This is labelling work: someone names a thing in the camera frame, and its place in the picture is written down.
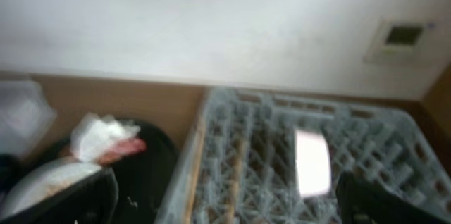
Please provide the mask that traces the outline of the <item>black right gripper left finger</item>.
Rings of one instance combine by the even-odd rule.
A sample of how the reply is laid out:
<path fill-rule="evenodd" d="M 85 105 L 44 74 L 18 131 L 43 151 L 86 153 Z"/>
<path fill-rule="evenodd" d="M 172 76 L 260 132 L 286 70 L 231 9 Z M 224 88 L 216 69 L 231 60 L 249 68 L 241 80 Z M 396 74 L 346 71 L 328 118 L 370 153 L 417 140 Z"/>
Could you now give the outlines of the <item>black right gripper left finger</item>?
<path fill-rule="evenodd" d="M 1 224 L 108 224 L 118 202 L 114 171 L 104 168 Z"/>

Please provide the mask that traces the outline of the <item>red snack wrapper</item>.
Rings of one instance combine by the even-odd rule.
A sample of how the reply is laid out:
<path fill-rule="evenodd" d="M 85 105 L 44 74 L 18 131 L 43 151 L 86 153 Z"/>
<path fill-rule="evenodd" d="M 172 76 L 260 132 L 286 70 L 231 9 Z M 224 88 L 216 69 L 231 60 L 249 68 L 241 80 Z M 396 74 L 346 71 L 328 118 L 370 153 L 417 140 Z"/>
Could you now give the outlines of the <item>red snack wrapper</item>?
<path fill-rule="evenodd" d="M 139 138 L 130 138 L 113 145 L 108 151 L 102 154 L 97 160 L 101 166 L 107 166 L 111 163 L 121 160 L 126 156 L 138 154 L 147 149 L 145 141 Z"/>

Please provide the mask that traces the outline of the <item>white plate with food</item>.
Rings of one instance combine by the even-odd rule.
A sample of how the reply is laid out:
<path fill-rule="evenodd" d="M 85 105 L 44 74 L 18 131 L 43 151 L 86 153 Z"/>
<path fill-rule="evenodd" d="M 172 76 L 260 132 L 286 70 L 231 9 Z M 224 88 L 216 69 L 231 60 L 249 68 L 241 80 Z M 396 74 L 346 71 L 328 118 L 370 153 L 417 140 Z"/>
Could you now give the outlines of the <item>white plate with food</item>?
<path fill-rule="evenodd" d="M 24 211 L 101 170 L 95 163 L 60 158 L 21 178 L 1 202 L 1 220 Z"/>

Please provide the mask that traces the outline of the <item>white napkin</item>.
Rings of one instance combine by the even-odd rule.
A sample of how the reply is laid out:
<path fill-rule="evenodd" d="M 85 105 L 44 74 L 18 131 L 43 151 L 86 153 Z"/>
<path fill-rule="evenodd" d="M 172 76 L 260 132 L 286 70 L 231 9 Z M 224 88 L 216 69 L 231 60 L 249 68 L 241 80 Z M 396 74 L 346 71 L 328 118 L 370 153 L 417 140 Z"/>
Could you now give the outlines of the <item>white napkin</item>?
<path fill-rule="evenodd" d="M 113 116 L 88 113 L 70 135 L 70 152 L 81 162 L 94 162 L 118 143 L 132 139 L 140 126 L 131 120 L 120 122 Z"/>

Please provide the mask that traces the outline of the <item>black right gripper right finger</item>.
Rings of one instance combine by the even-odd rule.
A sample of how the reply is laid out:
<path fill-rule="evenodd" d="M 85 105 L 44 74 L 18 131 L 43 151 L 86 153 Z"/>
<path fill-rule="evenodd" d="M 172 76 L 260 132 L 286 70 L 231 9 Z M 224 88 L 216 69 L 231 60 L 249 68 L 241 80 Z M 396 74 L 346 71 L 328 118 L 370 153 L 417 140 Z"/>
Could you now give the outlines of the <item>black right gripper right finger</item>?
<path fill-rule="evenodd" d="M 351 172 L 344 172 L 340 175 L 335 195 L 343 224 L 449 223 Z"/>

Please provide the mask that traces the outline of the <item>pink bowl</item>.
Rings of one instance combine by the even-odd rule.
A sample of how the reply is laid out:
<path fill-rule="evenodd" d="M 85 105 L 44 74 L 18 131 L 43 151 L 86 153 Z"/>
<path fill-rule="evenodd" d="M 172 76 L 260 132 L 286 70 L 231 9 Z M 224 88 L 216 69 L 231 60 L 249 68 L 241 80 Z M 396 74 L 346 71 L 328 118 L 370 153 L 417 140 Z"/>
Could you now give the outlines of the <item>pink bowl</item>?
<path fill-rule="evenodd" d="M 301 198 L 318 197 L 330 191 L 330 155 L 323 135 L 295 130 L 295 177 Z"/>

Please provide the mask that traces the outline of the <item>wooden chopstick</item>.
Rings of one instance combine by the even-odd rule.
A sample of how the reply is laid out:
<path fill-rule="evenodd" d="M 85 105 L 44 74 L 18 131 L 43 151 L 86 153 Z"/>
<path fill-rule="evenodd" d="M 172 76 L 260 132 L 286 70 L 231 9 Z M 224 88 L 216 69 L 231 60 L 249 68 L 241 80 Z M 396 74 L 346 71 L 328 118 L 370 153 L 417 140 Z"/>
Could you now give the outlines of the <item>wooden chopstick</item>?
<path fill-rule="evenodd" d="M 202 162 L 202 152 L 204 147 L 206 134 L 206 123 L 203 119 L 199 119 L 196 126 L 194 139 L 194 156 L 192 157 L 192 165 L 190 170 L 190 183 L 187 185 L 187 201 L 185 212 L 183 214 L 183 224 L 191 223 L 192 209 L 194 206 L 197 181 L 199 178 L 199 170 Z"/>
<path fill-rule="evenodd" d="M 226 216 L 226 223 L 233 224 L 235 221 L 235 209 L 237 206 L 237 197 L 240 187 L 240 177 L 243 167 L 243 160 L 245 158 L 247 142 L 244 140 L 240 140 L 240 143 L 237 148 L 237 156 L 235 158 L 234 166 L 233 166 L 233 181 L 230 187 L 230 204 L 228 207 L 228 212 Z"/>

